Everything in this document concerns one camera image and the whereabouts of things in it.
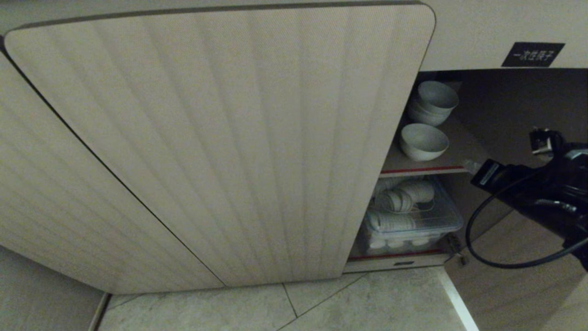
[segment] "beige cabinet door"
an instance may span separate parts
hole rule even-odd
[[[434,14],[229,9],[19,29],[6,47],[226,284],[339,276]]]
[[[109,293],[222,283],[0,56],[0,245]]]

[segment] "black label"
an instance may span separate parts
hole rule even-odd
[[[503,67],[549,67],[565,44],[515,42]]]

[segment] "clear plastic box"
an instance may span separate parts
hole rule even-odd
[[[362,231],[366,254],[385,253],[400,254],[404,252],[423,251],[435,245],[445,234],[459,230],[463,219],[447,192],[434,176],[415,177],[429,181],[435,190],[435,197],[430,203],[417,203],[411,211],[394,212],[378,210],[370,203],[363,221]],[[410,216],[414,222],[410,226],[400,226],[392,231],[379,231],[372,226],[370,215],[373,213],[392,213]]]

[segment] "white floor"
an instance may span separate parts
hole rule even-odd
[[[477,331],[443,267],[335,280],[113,296],[99,331]]]

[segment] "cabinet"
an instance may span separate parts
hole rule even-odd
[[[6,48],[225,284],[338,277],[433,12],[237,9],[17,29]]]
[[[110,293],[221,287],[0,57],[0,243]]]

